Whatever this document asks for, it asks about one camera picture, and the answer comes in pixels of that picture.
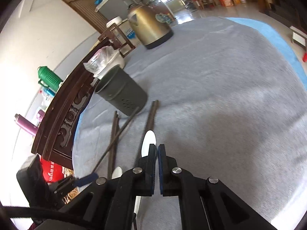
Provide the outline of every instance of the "plastic bottle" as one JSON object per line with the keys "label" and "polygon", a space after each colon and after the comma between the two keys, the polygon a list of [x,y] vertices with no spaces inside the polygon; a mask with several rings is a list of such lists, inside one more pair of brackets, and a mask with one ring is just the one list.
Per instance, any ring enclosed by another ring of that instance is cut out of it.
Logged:
{"label": "plastic bottle", "polygon": [[52,96],[47,94],[45,91],[40,90],[39,93],[43,96],[42,105],[48,107],[53,99]]}
{"label": "plastic bottle", "polygon": [[45,116],[45,112],[43,110],[39,110],[36,114],[36,118],[38,119],[39,122],[43,120]]}
{"label": "plastic bottle", "polygon": [[43,87],[43,91],[47,93],[48,95],[50,95],[51,97],[54,97],[56,95],[56,93],[53,90],[47,87]]}
{"label": "plastic bottle", "polygon": [[24,129],[32,136],[36,135],[38,127],[32,124],[29,120],[25,119],[20,114],[15,114],[15,122],[21,129]]}

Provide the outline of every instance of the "red bag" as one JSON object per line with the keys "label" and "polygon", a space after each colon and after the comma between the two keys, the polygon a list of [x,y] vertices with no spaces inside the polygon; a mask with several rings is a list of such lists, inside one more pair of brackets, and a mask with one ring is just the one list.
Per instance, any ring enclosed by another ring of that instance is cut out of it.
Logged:
{"label": "red bag", "polygon": [[46,161],[40,158],[40,163],[43,167],[43,177],[46,182],[53,183],[64,178],[62,166],[52,161]]}

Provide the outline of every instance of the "glossy floor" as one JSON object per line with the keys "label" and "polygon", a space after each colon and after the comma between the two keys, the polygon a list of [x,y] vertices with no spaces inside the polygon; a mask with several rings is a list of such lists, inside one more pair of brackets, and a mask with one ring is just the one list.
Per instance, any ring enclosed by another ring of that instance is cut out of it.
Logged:
{"label": "glossy floor", "polygon": [[192,21],[197,18],[206,18],[209,16],[250,18],[258,21],[263,21],[269,24],[283,37],[283,39],[293,49],[297,58],[301,62],[305,73],[307,73],[307,64],[302,61],[305,51],[301,46],[295,43],[291,43],[292,31],[287,26],[280,23],[279,21],[276,21],[272,17],[260,13],[258,11],[256,3],[239,4],[233,7],[216,6],[214,8],[196,10],[194,12],[190,12],[187,9],[184,9],[175,13],[177,21],[174,22],[172,25],[175,26],[177,24],[182,24],[184,22]]}

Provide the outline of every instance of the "metal screw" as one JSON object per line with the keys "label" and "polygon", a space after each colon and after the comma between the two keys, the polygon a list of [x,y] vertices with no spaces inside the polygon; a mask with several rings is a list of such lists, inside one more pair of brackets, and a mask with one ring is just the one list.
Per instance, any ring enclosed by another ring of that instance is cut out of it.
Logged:
{"label": "metal screw", "polygon": [[179,167],[176,167],[176,168],[173,168],[173,169],[172,169],[172,172],[175,173],[175,174],[179,174],[179,173],[181,173],[181,171],[182,171],[182,170],[181,170],[181,168],[179,168]]}
{"label": "metal screw", "polygon": [[209,177],[209,182],[212,183],[212,184],[216,184],[218,183],[218,179],[217,178],[214,178],[214,177]]}
{"label": "metal screw", "polygon": [[105,184],[105,183],[106,183],[106,178],[105,178],[105,177],[99,177],[99,178],[96,180],[96,183],[97,183],[98,185]]}
{"label": "metal screw", "polygon": [[136,168],[134,168],[134,169],[132,170],[132,172],[135,173],[135,174],[140,174],[142,171],[143,171],[143,170],[142,170],[142,168],[140,168],[140,167],[136,167]]}

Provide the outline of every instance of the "wooden door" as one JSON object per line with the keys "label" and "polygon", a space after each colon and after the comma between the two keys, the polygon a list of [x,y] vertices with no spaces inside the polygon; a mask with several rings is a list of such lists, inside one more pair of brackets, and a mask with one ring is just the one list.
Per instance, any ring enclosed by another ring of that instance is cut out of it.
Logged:
{"label": "wooden door", "polygon": [[85,19],[94,29],[99,33],[103,33],[106,30],[106,23],[108,19],[101,13],[95,12],[96,0],[62,0],[74,11],[76,11],[83,19]]}

